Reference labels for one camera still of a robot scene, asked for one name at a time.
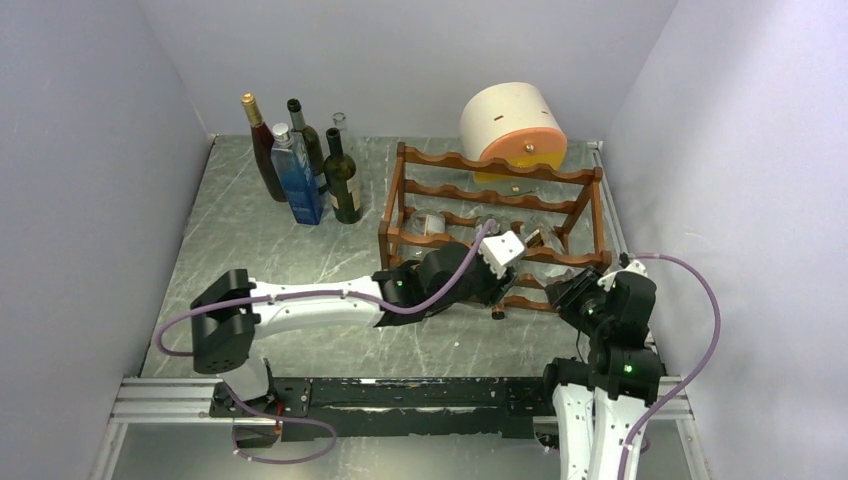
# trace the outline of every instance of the wooden wine rack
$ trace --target wooden wine rack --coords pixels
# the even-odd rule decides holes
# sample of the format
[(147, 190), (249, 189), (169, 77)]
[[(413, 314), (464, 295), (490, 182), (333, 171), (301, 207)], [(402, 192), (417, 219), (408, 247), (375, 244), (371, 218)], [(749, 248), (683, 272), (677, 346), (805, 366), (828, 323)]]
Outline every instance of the wooden wine rack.
[[(407, 164), (426, 165), (431, 167), (451, 168), (467, 170), (469, 172), (485, 172), (513, 177), (531, 178), (539, 181), (570, 183), (582, 185), (583, 188), (577, 198), (571, 201), (550, 203), (542, 201), (533, 195), (520, 195), (507, 197), (494, 190), (483, 190), (481, 192), (467, 192), (457, 188), (455, 185), (442, 185), (440, 187), (427, 187), (415, 180), (406, 178)], [(406, 195), (425, 195), (438, 198), (449, 198), (453, 200), (486, 203), (505, 207), (514, 207), (525, 210), (561, 213), (565, 215), (560, 226), (554, 227), (554, 232), (562, 241), (565, 255), (557, 254), (549, 247), (538, 247), (528, 249), (523, 261), (543, 262), (556, 265), (572, 267), (596, 267), (601, 271), (606, 270), (612, 262), (612, 253), (604, 245), (604, 222), (603, 206), (601, 204), (601, 179), (603, 169), (583, 169), (571, 173), (562, 173), (552, 169), (547, 164), (533, 167), (520, 168), (510, 165), (506, 160), (496, 158), (485, 162), (473, 162), (456, 152), (448, 152), (444, 155), (426, 155), (415, 147), (406, 146), (399, 142), (397, 147), (397, 164), (392, 177), (392, 185), (389, 190), (389, 198), (386, 202), (386, 210), (377, 230), (377, 241), (380, 245), (380, 262), (384, 269), (397, 266), (403, 262), (399, 256), (400, 245), (415, 245), (418, 247), (438, 248), (448, 242), (461, 242), (448, 233), (436, 235), (415, 235), (403, 229), (404, 221), (409, 219), (415, 208), (406, 205)], [(577, 224), (578, 218), (586, 209), (591, 208), (592, 235), (594, 238), (594, 252), (585, 255), (570, 255), (568, 249), (568, 236)], [(392, 217), (397, 213), (395, 225), (392, 226)], [(443, 211), (447, 225), (458, 225), (474, 228), (477, 218), (463, 218), (452, 212)], [(513, 221), (510, 227), (516, 233), (521, 228), (521, 221)], [(518, 283), (520, 287), (541, 289), (533, 275), (521, 275)], [(510, 295), (504, 298), (503, 306), (517, 307), (529, 310), (551, 312), (553, 309), (547, 303), (534, 302), (520, 295)]]

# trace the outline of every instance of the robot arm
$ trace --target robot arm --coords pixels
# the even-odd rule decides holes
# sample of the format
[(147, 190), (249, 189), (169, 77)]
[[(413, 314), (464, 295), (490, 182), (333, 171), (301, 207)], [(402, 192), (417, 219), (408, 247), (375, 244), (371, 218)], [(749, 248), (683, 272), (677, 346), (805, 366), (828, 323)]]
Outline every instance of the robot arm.
[(192, 302), (192, 308), (246, 297), (288, 298), (192, 317), (194, 370), (219, 375), (242, 400), (273, 397), (270, 369), (252, 351), (254, 340), (303, 328), (406, 325), (472, 296), (492, 306), (515, 283), (513, 266), (524, 252), (524, 244), (511, 231), (484, 238), (454, 285), (420, 309), (416, 307), (457, 273), (469, 253), (467, 246), (449, 243), (420, 263), (332, 284), (275, 285), (253, 281), (244, 269), (231, 270)]
[[(603, 277), (590, 268), (545, 289), (560, 316), (590, 337), (592, 348), (588, 364), (558, 358), (545, 369), (562, 479), (616, 478), (630, 427), (657, 400), (663, 368), (645, 347), (655, 291), (638, 261)], [(636, 478), (643, 438), (638, 432), (628, 447), (627, 480)]]

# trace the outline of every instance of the glass bottle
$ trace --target glass bottle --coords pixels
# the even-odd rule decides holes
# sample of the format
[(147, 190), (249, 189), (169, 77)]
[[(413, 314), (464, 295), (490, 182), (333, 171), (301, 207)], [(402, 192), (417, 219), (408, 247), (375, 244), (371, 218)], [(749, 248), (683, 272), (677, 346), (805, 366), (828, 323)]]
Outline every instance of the glass bottle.
[(324, 152), (321, 150), (321, 139), (318, 137), (318, 132), (306, 124), (306, 120), (303, 118), (303, 108), (298, 99), (290, 99), (286, 106), (292, 117), (292, 130), (303, 135), (303, 143), (306, 146), (306, 153), (309, 155), (312, 173), (315, 174), (318, 193), (324, 195), (328, 187), (324, 179)]
[(268, 189), (271, 198), (278, 202), (285, 202), (286, 193), (283, 191), (280, 179), (276, 170), (274, 170), (273, 163), (271, 163), (271, 147), (274, 145), (274, 136), (271, 135), (271, 130), (268, 129), (268, 125), (262, 119), (259, 107), (256, 106), (256, 97), (252, 93), (242, 95), (241, 104), (244, 107), (244, 113), (247, 114), (247, 120), (250, 122), (253, 156), (256, 158), (256, 165), (259, 167), (262, 181), (265, 182), (265, 188)]
[(341, 223), (356, 223), (362, 218), (362, 188), (356, 162), (344, 152), (338, 128), (327, 130), (330, 156), (324, 161), (324, 175), (330, 186), (333, 212)]
[[(562, 242), (557, 238), (551, 224), (540, 216), (531, 216), (521, 224), (521, 240), (527, 249), (548, 247), (559, 255), (565, 255)], [(556, 277), (568, 270), (559, 264), (522, 261), (518, 267), (519, 273), (530, 273), (543, 287), (549, 285)]]
[(339, 129), (339, 133), (342, 136), (342, 147), (344, 147), (345, 152), (348, 153), (354, 159), (360, 159), (359, 149), (357, 148), (356, 138), (350, 133), (350, 129), (347, 126), (347, 115), (342, 112), (336, 112), (333, 114), (333, 126)]
[(477, 217), (477, 221), (474, 223), (474, 236), (476, 237), (478, 233), (480, 233), (480, 229), (483, 228), (483, 225), (486, 224), (487, 221), (494, 220), (495, 221), (495, 229), (489, 230), (486, 233), (487, 237), (493, 237), (495, 235), (502, 235), (511, 229), (509, 220), (506, 219), (503, 215), (480, 215)]
[(274, 125), (273, 133), (276, 141), (271, 147), (271, 161), (280, 176), (294, 218), (297, 223), (318, 225), (324, 213), (324, 202), (318, 193), (303, 137), (299, 132), (290, 132), (285, 123)]
[[(430, 209), (416, 210), (409, 217), (409, 231), (414, 235), (429, 236), (445, 233), (445, 216), (440, 212)], [(424, 255), (433, 250), (432, 248), (419, 247), (417, 245), (403, 246), (404, 260), (423, 260)]]

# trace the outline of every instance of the gold foil cap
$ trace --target gold foil cap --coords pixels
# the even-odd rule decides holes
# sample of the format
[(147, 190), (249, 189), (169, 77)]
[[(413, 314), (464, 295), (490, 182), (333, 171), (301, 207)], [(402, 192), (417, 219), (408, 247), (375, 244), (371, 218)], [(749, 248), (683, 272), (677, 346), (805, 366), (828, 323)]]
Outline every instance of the gold foil cap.
[(248, 92), (241, 96), (241, 105), (244, 107), (244, 113), (247, 114), (250, 126), (262, 125), (262, 114), (259, 113), (259, 107), (256, 106), (256, 97), (252, 93)]

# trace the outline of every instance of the cylindrical object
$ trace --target cylindrical object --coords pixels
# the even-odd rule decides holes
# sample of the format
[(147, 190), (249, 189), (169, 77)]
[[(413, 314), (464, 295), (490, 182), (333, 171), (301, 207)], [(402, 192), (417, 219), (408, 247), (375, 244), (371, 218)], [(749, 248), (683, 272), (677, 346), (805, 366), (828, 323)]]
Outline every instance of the cylindrical object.
[[(568, 140), (539, 90), (502, 83), (475, 95), (462, 111), (460, 136), (466, 158), (506, 159), (517, 167), (546, 163), (559, 169)], [(477, 183), (510, 177), (475, 172)]]
[(356, 162), (345, 154), (339, 129), (327, 130), (330, 156), (324, 162), (324, 175), (330, 185), (330, 200), (336, 219), (356, 223), (362, 218), (362, 189)]
[(256, 97), (252, 93), (245, 93), (241, 97), (241, 104), (247, 120), (250, 122), (250, 136), (253, 139), (253, 156), (256, 158), (256, 166), (265, 182), (265, 188), (271, 194), (271, 198), (278, 202), (286, 201), (286, 194), (280, 185), (280, 179), (274, 165), (271, 162), (271, 147), (274, 146), (274, 136), (262, 119), (259, 107), (256, 105)]
[(285, 123), (274, 125), (272, 131), (276, 141), (271, 148), (271, 161), (274, 162), (279, 182), (289, 199), (294, 218), (297, 223), (318, 225), (324, 213), (324, 202), (318, 193), (303, 135), (290, 131)]
[(347, 115), (343, 112), (334, 113), (333, 126), (339, 129), (339, 133), (342, 137), (342, 147), (344, 147), (345, 152), (353, 157), (354, 160), (360, 159), (361, 155), (358, 148), (359, 142), (357, 142), (356, 137), (353, 136), (348, 128)]
[(496, 226), (494, 229), (486, 232), (487, 237), (493, 237), (495, 235), (503, 235), (510, 230), (509, 220), (506, 219), (503, 215), (481, 215), (477, 217), (477, 221), (474, 222), (474, 232), (478, 233), (483, 228), (488, 220), (494, 220), (496, 222)]
[(309, 156), (309, 164), (312, 166), (312, 173), (315, 175), (315, 183), (318, 185), (318, 192), (324, 195), (327, 192), (327, 182), (324, 179), (324, 152), (321, 150), (321, 139), (318, 137), (318, 132), (314, 128), (306, 124), (303, 118), (303, 109), (300, 106), (300, 101), (296, 98), (289, 99), (286, 103), (289, 113), (292, 117), (292, 127), (295, 132), (300, 132), (303, 135), (303, 143), (306, 147), (306, 154)]
[[(445, 233), (445, 216), (436, 210), (426, 208), (416, 210), (409, 217), (409, 231), (422, 236)], [(422, 260), (431, 250), (433, 249), (417, 245), (403, 245), (401, 256), (404, 260)]]
[[(550, 222), (545, 218), (533, 215), (521, 224), (521, 240), (527, 249), (547, 247), (559, 255), (565, 254), (565, 249), (560, 239), (556, 236)], [(558, 264), (541, 262), (521, 261), (518, 264), (519, 273), (529, 273), (536, 278), (540, 285), (551, 283), (551, 279), (562, 275), (568, 267)]]

